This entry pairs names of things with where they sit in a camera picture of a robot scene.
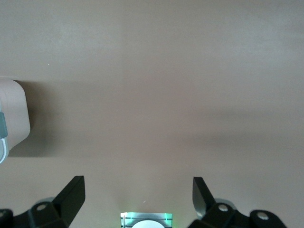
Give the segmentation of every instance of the silver bolt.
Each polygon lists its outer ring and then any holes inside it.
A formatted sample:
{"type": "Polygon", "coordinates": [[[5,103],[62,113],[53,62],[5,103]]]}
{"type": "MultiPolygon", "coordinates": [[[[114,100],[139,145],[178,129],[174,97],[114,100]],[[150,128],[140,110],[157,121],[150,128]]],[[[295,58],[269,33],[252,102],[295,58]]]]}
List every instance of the silver bolt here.
{"type": "Polygon", "coordinates": [[[224,204],[220,204],[218,207],[219,210],[223,211],[223,212],[227,212],[228,211],[228,207],[224,204]]]}
{"type": "Polygon", "coordinates": [[[269,219],[267,214],[265,214],[264,212],[261,212],[261,211],[257,213],[257,216],[262,220],[268,220],[269,219]]]}
{"type": "Polygon", "coordinates": [[[43,210],[43,209],[45,209],[47,206],[45,205],[45,204],[41,204],[41,205],[39,205],[37,208],[36,208],[36,210],[43,210]]]}

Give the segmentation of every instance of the white plastic container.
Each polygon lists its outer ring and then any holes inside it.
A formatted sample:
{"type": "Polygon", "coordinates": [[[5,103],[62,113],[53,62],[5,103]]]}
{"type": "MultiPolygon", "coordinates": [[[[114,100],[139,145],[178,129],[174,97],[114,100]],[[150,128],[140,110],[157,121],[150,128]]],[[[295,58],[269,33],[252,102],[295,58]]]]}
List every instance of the white plastic container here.
{"type": "Polygon", "coordinates": [[[23,141],[30,132],[29,113],[23,88],[15,81],[0,78],[0,163],[9,150],[23,141]]]}

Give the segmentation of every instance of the container lid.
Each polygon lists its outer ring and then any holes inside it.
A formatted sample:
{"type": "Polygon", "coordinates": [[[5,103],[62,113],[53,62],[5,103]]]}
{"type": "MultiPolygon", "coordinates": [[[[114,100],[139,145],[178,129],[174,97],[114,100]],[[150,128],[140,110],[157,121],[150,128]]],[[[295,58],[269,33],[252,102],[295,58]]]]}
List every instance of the container lid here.
{"type": "Polygon", "coordinates": [[[9,155],[7,136],[8,136],[8,129],[6,127],[4,113],[1,112],[1,103],[0,103],[0,164],[9,155]]]}

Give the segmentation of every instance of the teal latch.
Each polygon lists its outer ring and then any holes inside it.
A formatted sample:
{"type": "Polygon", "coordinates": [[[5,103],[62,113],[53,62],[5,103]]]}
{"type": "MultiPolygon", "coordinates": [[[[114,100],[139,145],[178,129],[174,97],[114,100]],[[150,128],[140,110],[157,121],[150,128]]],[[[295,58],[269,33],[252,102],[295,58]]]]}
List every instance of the teal latch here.
{"type": "Polygon", "coordinates": [[[8,136],[8,129],[5,123],[4,113],[0,112],[0,139],[4,139],[8,136]]]}

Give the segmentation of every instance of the black metal bracket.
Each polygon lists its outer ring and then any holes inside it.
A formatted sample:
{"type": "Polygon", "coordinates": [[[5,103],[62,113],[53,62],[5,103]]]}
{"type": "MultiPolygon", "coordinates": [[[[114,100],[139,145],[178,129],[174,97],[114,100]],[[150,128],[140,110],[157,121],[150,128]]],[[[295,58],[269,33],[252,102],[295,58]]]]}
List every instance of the black metal bracket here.
{"type": "Polygon", "coordinates": [[[193,178],[192,199],[201,219],[188,228],[287,228],[269,211],[254,210],[247,217],[226,203],[217,203],[201,177],[193,178]]]}
{"type": "Polygon", "coordinates": [[[0,209],[0,227],[68,228],[85,198],[84,176],[75,176],[51,202],[35,204],[17,216],[10,209],[0,209]]]}

